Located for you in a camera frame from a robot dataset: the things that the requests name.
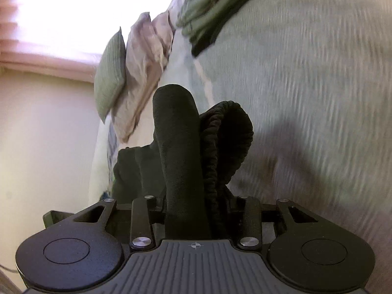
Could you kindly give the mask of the black pants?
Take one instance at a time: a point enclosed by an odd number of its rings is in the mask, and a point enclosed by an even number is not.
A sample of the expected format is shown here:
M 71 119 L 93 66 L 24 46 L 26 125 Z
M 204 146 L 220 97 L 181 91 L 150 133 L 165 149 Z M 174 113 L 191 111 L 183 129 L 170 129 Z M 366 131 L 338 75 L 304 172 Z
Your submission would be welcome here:
M 249 116 L 232 101 L 199 113 L 191 93 L 170 84 L 153 95 L 153 120 L 149 145 L 119 151 L 112 196 L 120 204 L 164 197 L 169 238 L 228 238 L 233 195 L 227 185 L 253 141 Z

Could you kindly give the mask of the green checked cushion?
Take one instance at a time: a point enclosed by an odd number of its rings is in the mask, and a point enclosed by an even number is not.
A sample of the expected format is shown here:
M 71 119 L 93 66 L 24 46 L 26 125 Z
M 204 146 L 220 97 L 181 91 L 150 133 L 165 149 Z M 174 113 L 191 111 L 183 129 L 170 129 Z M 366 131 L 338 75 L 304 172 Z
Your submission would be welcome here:
M 94 77 L 94 99 L 100 120 L 114 106 L 126 83 L 126 46 L 119 29 L 107 43 Z

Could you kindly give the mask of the taupe pillow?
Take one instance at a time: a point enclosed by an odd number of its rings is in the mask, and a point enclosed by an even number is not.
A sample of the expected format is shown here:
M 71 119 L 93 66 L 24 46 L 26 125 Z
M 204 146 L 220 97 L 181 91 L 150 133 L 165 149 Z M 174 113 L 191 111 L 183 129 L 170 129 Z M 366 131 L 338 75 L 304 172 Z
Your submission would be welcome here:
M 142 13 L 131 28 L 126 45 L 126 83 L 112 108 L 114 131 L 122 143 L 134 133 L 158 86 L 169 62 L 174 32 L 169 11 L 154 19 Z

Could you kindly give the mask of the pink curtain left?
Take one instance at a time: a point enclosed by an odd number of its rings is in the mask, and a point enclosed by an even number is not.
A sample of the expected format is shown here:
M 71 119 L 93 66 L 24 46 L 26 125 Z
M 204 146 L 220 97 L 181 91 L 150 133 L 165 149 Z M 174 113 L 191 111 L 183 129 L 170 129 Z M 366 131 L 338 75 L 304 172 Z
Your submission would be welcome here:
M 78 0 L 1 0 L 1 66 L 92 82 L 101 51 Z

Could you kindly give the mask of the folded green grey clothes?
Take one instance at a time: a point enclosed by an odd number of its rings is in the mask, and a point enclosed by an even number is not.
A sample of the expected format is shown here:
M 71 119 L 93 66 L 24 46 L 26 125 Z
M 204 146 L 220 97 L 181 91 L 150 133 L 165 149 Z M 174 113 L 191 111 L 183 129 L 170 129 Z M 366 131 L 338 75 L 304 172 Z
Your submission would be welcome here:
M 224 24 L 249 0 L 184 0 L 175 26 L 191 44 L 193 57 L 215 43 Z

